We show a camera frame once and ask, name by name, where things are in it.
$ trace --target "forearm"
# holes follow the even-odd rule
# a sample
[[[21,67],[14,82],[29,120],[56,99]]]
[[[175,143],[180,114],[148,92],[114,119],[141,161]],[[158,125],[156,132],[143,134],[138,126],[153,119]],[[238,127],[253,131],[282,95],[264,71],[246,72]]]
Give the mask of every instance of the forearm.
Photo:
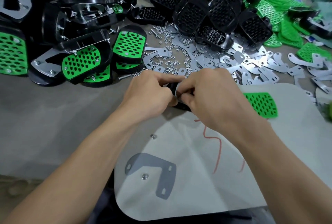
[[[117,110],[22,201],[6,224],[84,222],[93,210],[116,160],[136,129],[127,111]]]
[[[330,188],[284,145],[268,122],[253,128],[238,148],[276,222],[332,223]]]

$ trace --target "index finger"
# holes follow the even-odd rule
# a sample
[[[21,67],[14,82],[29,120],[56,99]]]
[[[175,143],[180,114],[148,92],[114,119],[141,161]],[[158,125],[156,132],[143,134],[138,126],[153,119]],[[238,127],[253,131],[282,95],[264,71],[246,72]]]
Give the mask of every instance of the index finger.
[[[195,73],[192,73],[188,78],[186,78],[179,84],[176,93],[179,94],[180,96],[183,93],[187,92],[188,90],[195,88],[195,84],[196,84]]]
[[[185,76],[178,76],[178,75],[166,75],[164,73],[160,73],[160,72],[154,72],[154,76],[157,78],[158,82],[160,85],[164,85],[167,83],[179,83],[181,82],[183,79],[185,79]]]

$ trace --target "hand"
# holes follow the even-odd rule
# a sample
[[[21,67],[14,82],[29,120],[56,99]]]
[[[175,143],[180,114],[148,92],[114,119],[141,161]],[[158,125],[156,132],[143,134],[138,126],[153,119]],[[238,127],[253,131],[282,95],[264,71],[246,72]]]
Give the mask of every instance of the hand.
[[[250,127],[252,121],[263,119],[223,68],[192,73],[178,86],[177,95],[202,123],[229,141],[241,134],[243,127]]]
[[[163,85],[181,82],[184,78],[145,70],[132,79],[120,107],[130,109],[138,122],[156,117],[163,113],[167,106],[175,106],[178,103],[171,90]]]

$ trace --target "finger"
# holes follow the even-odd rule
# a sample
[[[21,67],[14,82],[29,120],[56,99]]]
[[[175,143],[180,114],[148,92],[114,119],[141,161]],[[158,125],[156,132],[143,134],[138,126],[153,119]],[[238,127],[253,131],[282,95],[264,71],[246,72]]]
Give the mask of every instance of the finger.
[[[172,97],[172,100],[168,103],[168,106],[169,107],[173,107],[173,106],[176,106],[177,104],[178,104],[178,99],[177,99],[177,97],[176,96],[173,96]]]
[[[188,105],[192,111],[195,109],[195,97],[192,94],[183,93],[180,99],[184,104]]]
[[[164,73],[155,72],[155,77],[157,78],[160,85],[164,85],[167,83],[180,83],[185,76],[178,76],[178,75],[166,75]]]
[[[195,73],[192,73],[188,78],[186,78],[179,84],[176,91],[177,96],[180,96],[183,93],[187,92],[188,90],[194,88],[195,84],[196,84]]]

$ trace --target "white board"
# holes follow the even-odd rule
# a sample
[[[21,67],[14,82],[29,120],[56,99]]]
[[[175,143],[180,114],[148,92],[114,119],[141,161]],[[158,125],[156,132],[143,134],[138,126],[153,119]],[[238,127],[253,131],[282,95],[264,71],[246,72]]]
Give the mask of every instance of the white board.
[[[268,92],[279,116],[269,119],[281,140],[332,188],[332,127],[309,97],[291,84],[241,86],[244,93]],[[177,216],[223,212],[266,205],[258,185],[240,152],[223,136],[207,129],[195,115],[168,109],[143,123],[129,140],[115,167],[115,195],[129,217],[146,221]],[[161,168],[142,167],[125,174],[128,160],[148,153],[176,165],[176,178],[167,199],[156,196]]]

